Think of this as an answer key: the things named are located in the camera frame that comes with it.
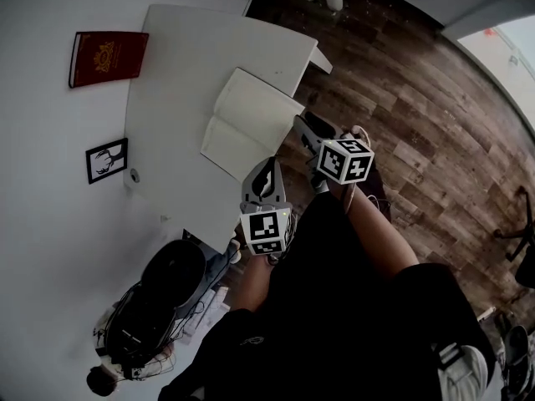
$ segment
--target white sneaker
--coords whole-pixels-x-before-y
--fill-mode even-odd
[[[236,264],[242,259],[242,253],[240,252],[241,244],[236,239],[231,239],[231,243],[236,246],[236,254],[232,256],[231,264]]]
[[[356,124],[353,128],[351,128],[351,134],[358,135],[360,139],[363,140],[364,143],[368,146],[368,148],[371,149],[371,140],[369,139],[368,133],[362,126],[358,126]]]

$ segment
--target open notebook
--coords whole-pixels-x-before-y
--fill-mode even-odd
[[[234,70],[219,94],[201,153],[243,182],[277,153],[304,107],[242,69]]]

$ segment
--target red book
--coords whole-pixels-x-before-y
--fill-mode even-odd
[[[76,33],[70,62],[69,87],[138,77],[148,40],[147,33]]]

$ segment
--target white desk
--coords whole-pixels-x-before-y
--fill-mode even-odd
[[[242,187],[200,153],[217,96],[236,67],[292,97],[310,61],[329,73],[332,66],[317,40],[227,13],[153,5],[143,31],[150,37],[141,75],[130,84],[125,183],[224,252]]]

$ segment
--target framed picture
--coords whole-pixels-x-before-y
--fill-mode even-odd
[[[85,152],[89,183],[125,170],[128,162],[128,138],[114,141]]]

